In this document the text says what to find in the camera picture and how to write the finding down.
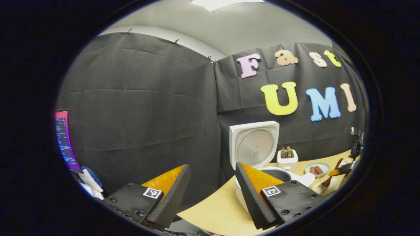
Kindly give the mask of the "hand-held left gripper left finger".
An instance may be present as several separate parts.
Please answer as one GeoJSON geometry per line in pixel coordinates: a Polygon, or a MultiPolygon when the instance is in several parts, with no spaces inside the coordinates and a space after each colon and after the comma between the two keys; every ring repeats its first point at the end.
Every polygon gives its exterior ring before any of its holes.
{"type": "Polygon", "coordinates": [[[190,167],[184,164],[143,184],[128,183],[103,202],[137,224],[166,229],[177,215],[190,179],[190,167]]]}

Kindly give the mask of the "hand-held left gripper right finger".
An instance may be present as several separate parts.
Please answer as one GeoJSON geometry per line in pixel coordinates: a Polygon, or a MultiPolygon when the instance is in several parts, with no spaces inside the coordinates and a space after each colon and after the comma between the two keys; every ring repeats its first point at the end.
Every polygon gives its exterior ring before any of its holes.
{"type": "Polygon", "coordinates": [[[325,199],[297,180],[284,182],[244,163],[236,163],[235,176],[257,229],[299,218],[325,199]]]}

